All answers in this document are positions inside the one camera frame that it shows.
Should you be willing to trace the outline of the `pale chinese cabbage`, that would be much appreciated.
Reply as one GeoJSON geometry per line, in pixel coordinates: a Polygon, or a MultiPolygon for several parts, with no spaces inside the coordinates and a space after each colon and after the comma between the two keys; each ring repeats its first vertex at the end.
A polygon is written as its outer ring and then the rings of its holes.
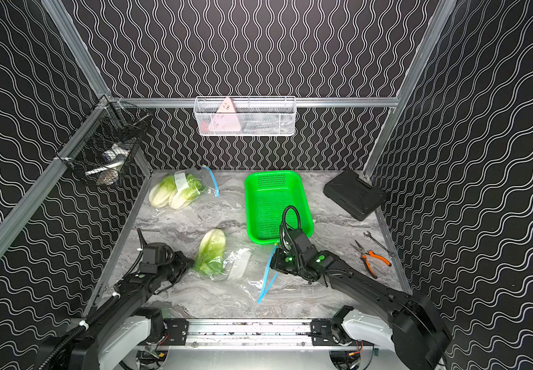
{"type": "Polygon", "coordinates": [[[154,208],[167,207],[176,191],[175,177],[168,175],[149,191],[149,203],[154,208]]]}
{"type": "Polygon", "coordinates": [[[170,208],[181,210],[189,206],[206,189],[203,182],[192,174],[175,175],[176,194],[169,203],[170,208]]]}

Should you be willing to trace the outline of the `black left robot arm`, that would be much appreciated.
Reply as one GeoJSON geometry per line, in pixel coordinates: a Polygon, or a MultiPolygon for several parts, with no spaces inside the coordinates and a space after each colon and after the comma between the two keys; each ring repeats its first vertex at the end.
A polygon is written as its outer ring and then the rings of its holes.
{"type": "Polygon", "coordinates": [[[126,274],[115,292],[100,308],[58,337],[44,340],[38,349],[35,369],[101,369],[103,346],[121,324],[132,317],[163,282],[172,285],[194,265],[181,251],[141,259],[138,270],[126,274]]]}

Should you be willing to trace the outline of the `zip-top bag blue seal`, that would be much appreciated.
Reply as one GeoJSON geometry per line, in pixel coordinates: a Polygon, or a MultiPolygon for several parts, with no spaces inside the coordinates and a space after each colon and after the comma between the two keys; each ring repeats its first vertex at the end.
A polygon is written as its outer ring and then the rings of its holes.
{"type": "Polygon", "coordinates": [[[213,282],[227,282],[235,285],[248,294],[257,304],[261,304],[277,278],[277,274],[273,274],[268,266],[274,254],[274,246],[266,249],[255,249],[244,246],[232,247],[228,243],[229,240],[226,237],[224,271],[222,274],[210,278],[198,273],[194,269],[194,265],[193,270],[198,275],[206,277],[213,282]]]}

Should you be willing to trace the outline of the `zip-top bag with two cabbages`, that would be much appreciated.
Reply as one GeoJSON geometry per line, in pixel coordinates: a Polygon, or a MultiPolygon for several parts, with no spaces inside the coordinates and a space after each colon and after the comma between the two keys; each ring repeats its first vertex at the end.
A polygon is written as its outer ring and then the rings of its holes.
{"type": "Polygon", "coordinates": [[[179,211],[206,195],[219,197],[220,189],[212,169],[201,166],[163,176],[149,190],[148,202],[155,209],[179,211]]]}

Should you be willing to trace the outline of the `green chinese cabbage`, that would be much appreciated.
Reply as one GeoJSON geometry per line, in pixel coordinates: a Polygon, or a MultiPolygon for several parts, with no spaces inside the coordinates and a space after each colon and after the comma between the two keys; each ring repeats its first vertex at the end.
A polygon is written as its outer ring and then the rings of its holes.
{"type": "Polygon", "coordinates": [[[220,229],[208,231],[201,240],[195,256],[194,269],[204,276],[214,277],[224,271],[226,236],[220,229]]]}

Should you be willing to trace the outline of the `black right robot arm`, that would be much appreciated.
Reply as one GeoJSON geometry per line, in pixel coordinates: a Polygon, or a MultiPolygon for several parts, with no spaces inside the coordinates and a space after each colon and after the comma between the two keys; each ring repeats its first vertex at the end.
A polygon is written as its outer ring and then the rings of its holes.
{"type": "Polygon", "coordinates": [[[434,369],[451,343],[441,314],[423,294],[394,290],[361,274],[329,251],[310,248],[302,255],[276,248],[270,267],[283,274],[320,282],[370,308],[391,330],[390,343],[409,369],[434,369]]]}

